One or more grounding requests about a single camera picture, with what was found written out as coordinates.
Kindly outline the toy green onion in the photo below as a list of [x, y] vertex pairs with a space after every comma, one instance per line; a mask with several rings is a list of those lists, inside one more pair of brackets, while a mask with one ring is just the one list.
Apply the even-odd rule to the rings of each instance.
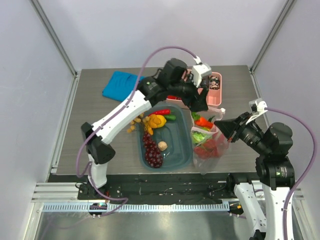
[[[197, 120], [199, 117], [203, 117], [203, 116], [201, 116], [200, 114], [198, 114], [197, 112], [191, 112], [191, 117], [192, 117], [192, 119], [193, 119], [193, 122], [195, 121], [195, 120]], [[209, 122], [211, 122], [211, 123], [213, 123], [213, 120], [214, 120], [214, 118], [215, 118], [215, 116], [213, 115], [213, 116], [211, 116], [211, 117], [209, 117], [209, 118], [205, 118], [206, 120], [208, 120]], [[204, 130], [206, 130], [206, 131], [211, 131], [211, 129], [208, 129], [208, 128], [206, 128], [206, 127], [201, 127], [202, 129], [204, 129]]]

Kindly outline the red toy lobster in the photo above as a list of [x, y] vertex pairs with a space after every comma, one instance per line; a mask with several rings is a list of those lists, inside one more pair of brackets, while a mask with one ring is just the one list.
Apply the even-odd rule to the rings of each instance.
[[220, 158], [228, 148], [228, 143], [223, 141], [217, 142], [210, 138], [205, 143], [196, 146], [193, 152], [200, 159], [207, 160], [209, 158]]

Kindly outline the orange toy carrot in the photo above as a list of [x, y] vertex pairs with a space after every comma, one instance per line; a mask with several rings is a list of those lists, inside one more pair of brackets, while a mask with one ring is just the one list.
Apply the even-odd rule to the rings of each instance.
[[212, 129], [214, 124], [208, 120], [206, 120], [204, 117], [199, 117], [197, 120], [194, 121], [194, 123], [203, 128]]

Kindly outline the clear zip top bag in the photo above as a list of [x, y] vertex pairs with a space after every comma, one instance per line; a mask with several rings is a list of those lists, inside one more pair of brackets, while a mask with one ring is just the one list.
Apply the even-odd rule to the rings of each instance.
[[208, 111], [190, 113], [193, 164], [202, 175], [213, 172], [220, 158], [228, 151], [229, 142], [215, 125], [215, 121], [222, 120], [225, 113], [224, 108], [213, 107], [209, 107]]

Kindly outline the green toy melon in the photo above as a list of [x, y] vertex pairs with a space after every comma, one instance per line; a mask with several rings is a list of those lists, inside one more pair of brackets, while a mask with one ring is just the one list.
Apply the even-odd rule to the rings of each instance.
[[212, 138], [211, 134], [198, 132], [198, 131], [191, 132], [191, 141], [195, 146], [205, 143], [205, 141], [210, 138]]

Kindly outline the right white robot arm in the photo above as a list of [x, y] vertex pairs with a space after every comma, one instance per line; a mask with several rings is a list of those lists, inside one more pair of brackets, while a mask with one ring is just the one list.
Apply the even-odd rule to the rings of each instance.
[[252, 240], [292, 240], [292, 197], [295, 171], [288, 158], [293, 132], [284, 123], [275, 122], [266, 131], [258, 126], [249, 112], [234, 119], [216, 120], [215, 126], [230, 143], [243, 141], [258, 153], [255, 170], [262, 186], [265, 210], [262, 210], [254, 185], [246, 176], [231, 173], [226, 193], [238, 198], [250, 229]]

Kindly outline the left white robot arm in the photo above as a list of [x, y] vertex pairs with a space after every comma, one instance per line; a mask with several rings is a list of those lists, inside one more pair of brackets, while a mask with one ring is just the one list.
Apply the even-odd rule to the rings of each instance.
[[155, 75], [140, 80], [137, 88], [108, 115], [93, 124], [85, 122], [81, 126], [89, 157], [89, 194], [93, 198], [100, 200], [106, 195], [108, 162], [116, 154], [111, 147], [114, 137], [135, 117], [165, 101], [168, 96], [181, 98], [192, 112], [208, 110], [209, 89], [198, 89], [202, 80], [211, 74], [211, 67], [206, 63], [197, 61], [188, 70], [185, 62], [172, 58]]

